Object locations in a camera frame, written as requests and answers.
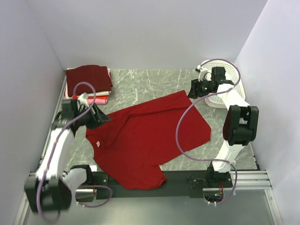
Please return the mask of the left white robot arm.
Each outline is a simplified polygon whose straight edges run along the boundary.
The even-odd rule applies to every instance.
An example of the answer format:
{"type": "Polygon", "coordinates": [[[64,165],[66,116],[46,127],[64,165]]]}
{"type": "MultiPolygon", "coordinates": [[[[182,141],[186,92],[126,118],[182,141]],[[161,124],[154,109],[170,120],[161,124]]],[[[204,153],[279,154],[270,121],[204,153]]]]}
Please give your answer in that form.
{"type": "Polygon", "coordinates": [[[94,183],[89,165],[75,165],[66,176],[63,175],[67,150],[78,128],[95,129],[109,121],[110,118],[96,105],[89,105],[80,99],[62,100],[61,110],[51,126],[50,141],[42,164],[24,184],[32,212],[68,210],[76,190],[81,188],[106,189],[109,192],[107,200],[112,198],[110,187],[94,183]]]}

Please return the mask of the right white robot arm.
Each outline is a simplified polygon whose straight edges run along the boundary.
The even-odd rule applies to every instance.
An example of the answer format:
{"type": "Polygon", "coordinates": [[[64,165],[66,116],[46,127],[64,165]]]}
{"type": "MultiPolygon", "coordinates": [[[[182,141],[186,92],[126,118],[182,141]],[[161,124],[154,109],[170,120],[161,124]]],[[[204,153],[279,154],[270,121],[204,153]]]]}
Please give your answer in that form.
{"type": "Polygon", "coordinates": [[[209,186],[218,185],[229,179],[230,164],[235,162],[238,153],[256,138],[259,109],[247,103],[234,89],[235,83],[224,67],[212,67],[211,71],[198,66],[197,79],[191,81],[188,97],[197,99],[217,93],[227,109],[223,125],[224,142],[207,168],[206,182],[209,186]]]}

